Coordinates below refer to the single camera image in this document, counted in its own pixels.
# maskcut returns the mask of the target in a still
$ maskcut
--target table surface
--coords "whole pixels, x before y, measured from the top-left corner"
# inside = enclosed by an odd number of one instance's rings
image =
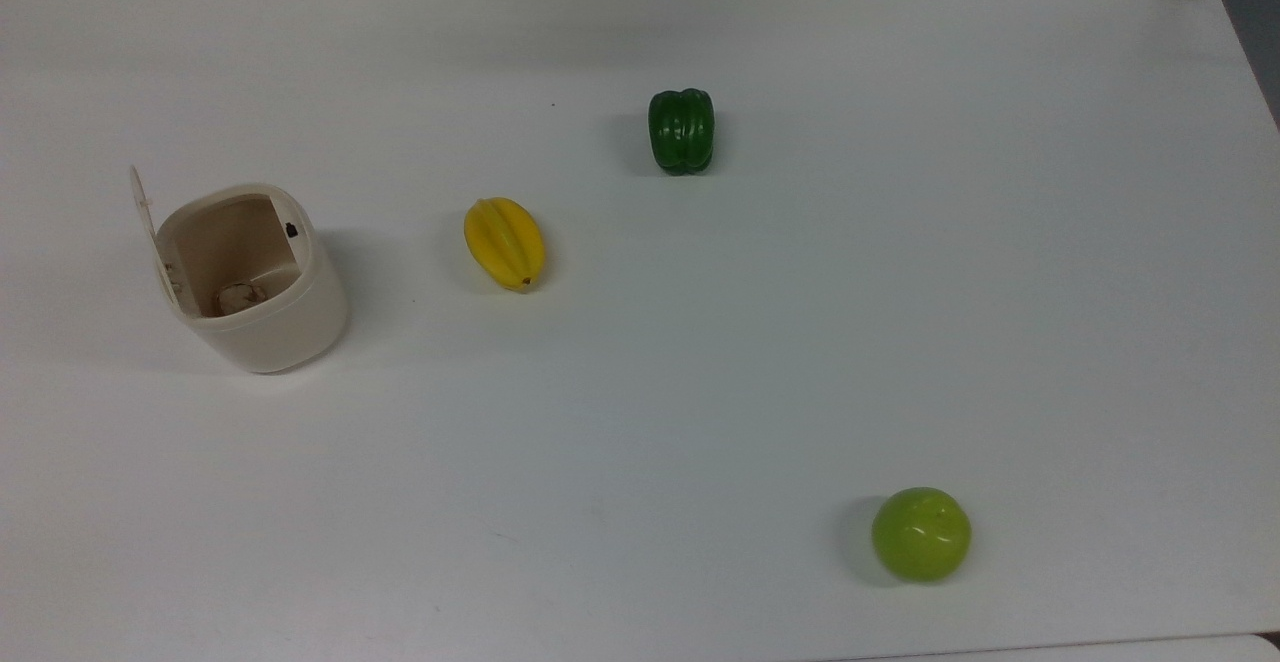
[[[1276,662],[1280,650],[1253,635],[1162,639],[1048,647],[1037,649],[1005,649],[998,652],[961,652],[938,657],[892,657],[897,662]]]
[[[0,657],[800,661],[1280,627],[1280,134],[1220,0],[0,0]],[[717,105],[662,175],[660,90]],[[292,192],[252,376],[132,210]],[[543,225],[518,296],[476,197]],[[969,510],[897,584],[892,492]]]

